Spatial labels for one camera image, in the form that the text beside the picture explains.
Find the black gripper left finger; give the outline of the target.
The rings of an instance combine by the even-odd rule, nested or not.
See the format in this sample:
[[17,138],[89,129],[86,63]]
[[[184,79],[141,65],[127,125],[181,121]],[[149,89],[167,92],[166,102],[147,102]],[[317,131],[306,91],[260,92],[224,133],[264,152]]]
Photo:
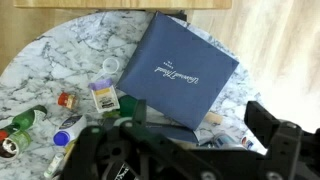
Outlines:
[[132,119],[138,124],[146,124],[147,105],[145,100],[138,100],[135,106]]

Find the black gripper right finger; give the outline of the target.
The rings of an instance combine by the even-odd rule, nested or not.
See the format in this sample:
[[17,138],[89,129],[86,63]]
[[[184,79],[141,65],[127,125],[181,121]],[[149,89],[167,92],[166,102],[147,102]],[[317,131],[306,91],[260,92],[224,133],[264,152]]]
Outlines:
[[270,145],[280,125],[280,121],[257,101],[247,103],[244,122],[264,147]]

